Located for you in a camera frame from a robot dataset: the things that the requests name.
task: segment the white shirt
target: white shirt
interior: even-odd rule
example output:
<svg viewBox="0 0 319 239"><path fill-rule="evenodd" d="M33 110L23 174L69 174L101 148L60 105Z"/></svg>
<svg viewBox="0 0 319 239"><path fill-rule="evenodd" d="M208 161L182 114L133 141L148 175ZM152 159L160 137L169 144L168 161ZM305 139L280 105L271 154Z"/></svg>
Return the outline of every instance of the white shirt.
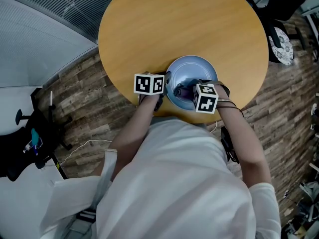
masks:
<svg viewBox="0 0 319 239"><path fill-rule="evenodd" d="M212 135L180 120L151 125L97 207L99 239L274 239L275 191L250 189Z"/></svg>

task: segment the white cable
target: white cable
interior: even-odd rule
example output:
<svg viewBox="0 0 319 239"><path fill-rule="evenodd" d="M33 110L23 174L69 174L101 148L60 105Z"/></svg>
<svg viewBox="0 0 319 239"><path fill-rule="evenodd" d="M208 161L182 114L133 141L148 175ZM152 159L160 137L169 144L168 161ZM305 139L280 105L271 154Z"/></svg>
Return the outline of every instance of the white cable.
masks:
<svg viewBox="0 0 319 239"><path fill-rule="evenodd" d="M86 145L86 144L87 144L88 142L90 142L90 141L107 141L107 142L112 142L112 141L103 140L103 139L101 139L101 140L88 140L85 144L81 145L81 146L78 147L76 150L72 151L71 154L70 154L68 157L66 157L66 159L65 159L62 163L60 163L60 166L72 155L73 152L77 151L79 148L83 147L84 145Z"/></svg>
<svg viewBox="0 0 319 239"><path fill-rule="evenodd" d="M217 128L217 121L215 120L215 128L211 131L211 133L213 133L216 128Z"/></svg>

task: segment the black chair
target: black chair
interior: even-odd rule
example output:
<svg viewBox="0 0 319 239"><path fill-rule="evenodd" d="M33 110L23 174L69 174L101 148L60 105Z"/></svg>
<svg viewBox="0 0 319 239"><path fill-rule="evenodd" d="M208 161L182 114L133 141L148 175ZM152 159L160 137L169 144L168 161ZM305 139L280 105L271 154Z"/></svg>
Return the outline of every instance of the black chair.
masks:
<svg viewBox="0 0 319 239"><path fill-rule="evenodd" d="M72 121L69 117L68 120L61 124L55 125L52 121L52 110L55 106L49 107L48 120L43 113L35 108L30 116L23 116L22 111L19 110L16 114L15 122L18 125L20 120L28 120L25 127L21 127L18 131L0 136L1 145L1 163L0 163L0 177L8 177L9 180L15 181L21 172L30 164L35 163L37 168L42 168L45 163L53 158L56 163L57 160L54 156L54 151L59 144L65 149L70 150L72 145L66 145L63 142L63 135L65 133L64 126ZM23 152L25 146L31 141L31 130L39 134L42 140L42 146L37 150L36 155L34 150ZM63 178L65 174L59 169Z"/></svg>
<svg viewBox="0 0 319 239"><path fill-rule="evenodd" d="M267 6L263 8L259 8L256 6L253 0L246 0L251 7L254 9L256 14L258 15L265 33L272 38L274 45L277 48L281 48L281 43L279 37L275 31L275 27L282 30L288 38L291 39L298 39L301 42L302 48L306 49L305 40L300 32L300 30L296 27L296 34L288 35L284 25L279 21L286 21L288 20L296 9L303 3L305 0L269 0ZM271 47L271 43L269 39L268 41L268 48L269 48L269 60L272 62L279 63L280 61L275 56L273 49Z"/></svg>

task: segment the person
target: person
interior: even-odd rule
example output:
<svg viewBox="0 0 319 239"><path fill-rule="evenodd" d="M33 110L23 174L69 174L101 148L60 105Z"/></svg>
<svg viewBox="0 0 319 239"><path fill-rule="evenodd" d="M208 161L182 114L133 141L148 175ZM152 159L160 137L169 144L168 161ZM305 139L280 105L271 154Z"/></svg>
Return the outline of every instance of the person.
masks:
<svg viewBox="0 0 319 239"><path fill-rule="evenodd" d="M221 99L228 99L215 86ZM234 106L218 103L242 170L209 131L178 118L153 118L146 96L110 144L112 184L96 210L99 239L278 239L279 208L270 169L254 131ZM104 161L94 171L101 174Z"/></svg>

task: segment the sleeve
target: sleeve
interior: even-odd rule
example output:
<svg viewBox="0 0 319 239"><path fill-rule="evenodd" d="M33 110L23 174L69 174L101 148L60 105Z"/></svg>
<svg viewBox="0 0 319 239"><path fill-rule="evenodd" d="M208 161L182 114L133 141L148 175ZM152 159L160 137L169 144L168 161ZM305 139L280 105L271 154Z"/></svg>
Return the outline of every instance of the sleeve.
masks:
<svg viewBox="0 0 319 239"><path fill-rule="evenodd" d="M269 183L249 188L256 216L256 239L280 239L281 224L275 189Z"/></svg>

